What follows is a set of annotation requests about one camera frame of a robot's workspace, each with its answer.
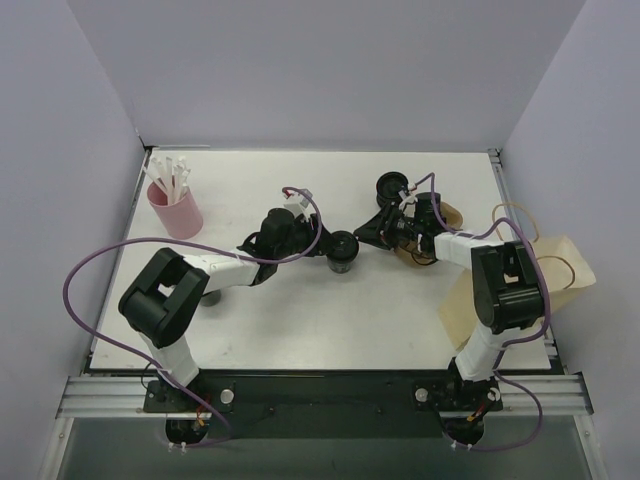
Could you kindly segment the black coffee cup lid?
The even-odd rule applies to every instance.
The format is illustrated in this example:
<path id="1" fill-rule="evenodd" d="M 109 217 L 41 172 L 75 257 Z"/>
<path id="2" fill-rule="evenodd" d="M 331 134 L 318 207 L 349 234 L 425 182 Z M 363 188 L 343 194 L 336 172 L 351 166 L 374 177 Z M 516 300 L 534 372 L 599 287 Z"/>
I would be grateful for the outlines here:
<path id="1" fill-rule="evenodd" d="M 359 253 L 359 241 L 356 237 L 344 230 L 335 231 L 331 234 L 331 242 L 326 254 L 332 261 L 350 262 Z"/>

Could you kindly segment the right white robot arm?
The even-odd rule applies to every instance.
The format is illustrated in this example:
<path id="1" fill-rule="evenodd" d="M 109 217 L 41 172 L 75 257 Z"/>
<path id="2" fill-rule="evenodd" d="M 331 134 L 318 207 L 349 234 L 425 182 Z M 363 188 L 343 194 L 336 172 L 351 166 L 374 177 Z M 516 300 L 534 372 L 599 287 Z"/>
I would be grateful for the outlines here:
<path id="1" fill-rule="evenodd" d="M 476 326 L 453 359 L 457 373 L 443 384 L 446 401 L 464 408 L 477 399 L 479 385 L 494 375 L 505 345 L 544 314 L 539 275 L 521 241 L 479 239 L 446 223 L 438 193 L 420 193 L 413 213 L 389 200 L 354 231 L 364 244 L 383 249 L 405 248 L 431 264 L 447 262 L 471 273 L 471 301 Z"/>

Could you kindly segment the stack of black lids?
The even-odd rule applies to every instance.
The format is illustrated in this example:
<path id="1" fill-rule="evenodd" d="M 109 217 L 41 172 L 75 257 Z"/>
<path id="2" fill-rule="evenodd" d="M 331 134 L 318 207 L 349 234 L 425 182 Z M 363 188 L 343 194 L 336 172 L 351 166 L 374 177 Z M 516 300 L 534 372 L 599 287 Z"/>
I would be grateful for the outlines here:
<path id="1" fill-rule="evenodd" d="M 403 193 L 408 192 L 409 180 L 397 171 L 386 172 L 376 182 L 376 203 L 380 208 L 393 203 L 399 205 Z"/>

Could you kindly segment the grey paper coffee cup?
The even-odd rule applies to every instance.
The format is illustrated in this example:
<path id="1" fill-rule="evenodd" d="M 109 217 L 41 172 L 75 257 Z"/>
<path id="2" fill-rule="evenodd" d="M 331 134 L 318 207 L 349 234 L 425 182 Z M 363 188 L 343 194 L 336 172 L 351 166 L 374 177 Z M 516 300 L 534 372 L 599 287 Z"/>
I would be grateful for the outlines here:
<path id="1" fill-rule="evenodd" d="M 338 259 L 327 257 L 327 264 L 331 271 L 337 274 L 347 273 L 352 267 L 352 259 Z"/>

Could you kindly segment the brown paper takeout bag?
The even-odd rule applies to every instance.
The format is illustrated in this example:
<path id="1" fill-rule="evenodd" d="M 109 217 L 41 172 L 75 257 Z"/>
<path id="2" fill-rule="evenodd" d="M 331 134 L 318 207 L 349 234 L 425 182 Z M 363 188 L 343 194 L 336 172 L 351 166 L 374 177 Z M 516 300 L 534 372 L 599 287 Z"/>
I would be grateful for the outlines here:
<path id="1" fill-rule="evenodd" d="M 565 235 L 543 237 L 535 218 L 520 204 L 503 202 L 494 206 L 491 220 L 496 220 L 499 208 L 519 209 L 533 227 L 530 241 L 541 267 L 550 294 L 551 313 L 573 301 L 586 288 L 596 283 L 591 267 L 574 243 Z M 455 350 L 460 351 L 469 340 L 478 323 L 472 301 L 472 278 L 463 270 L 438 309 L 438 315 Z"/>

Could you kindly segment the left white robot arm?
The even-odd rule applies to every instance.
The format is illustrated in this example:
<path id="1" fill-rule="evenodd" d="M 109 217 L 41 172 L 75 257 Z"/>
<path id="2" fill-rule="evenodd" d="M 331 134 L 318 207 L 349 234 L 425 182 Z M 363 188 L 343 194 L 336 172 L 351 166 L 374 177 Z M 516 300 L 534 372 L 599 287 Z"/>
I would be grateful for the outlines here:
<path id="1" fill-rule="evenodd" d="M 168 400 L 190 411 L 201 403 L 199 367 L 185 333 L 203 296 L 235 286 L 257 286 L 273 276 L 277 262 L 298 254 L 335 259 L 340 233 L 325 228 L 316 214 L 270 210 L 260 229 L 228 256 L 181 255 L 158 250 L 121 297 L 118 310 L 138 332 L 159 364 Z"/>

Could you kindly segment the brown pulp cup carrier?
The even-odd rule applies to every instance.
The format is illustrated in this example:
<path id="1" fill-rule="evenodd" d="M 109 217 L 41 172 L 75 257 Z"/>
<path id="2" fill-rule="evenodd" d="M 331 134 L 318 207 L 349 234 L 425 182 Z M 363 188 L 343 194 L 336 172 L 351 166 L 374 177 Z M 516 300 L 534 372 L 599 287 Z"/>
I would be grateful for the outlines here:
<path id="1" fill-rule="evenodd" d="M 394 253 L 410 267 L 427 267 L 437 261 L 435 236 L 445 232 L 435 216 L 431 202 L 418 200 L 413 214 L 404 217 L 404 230 L 398 235 Z"/>

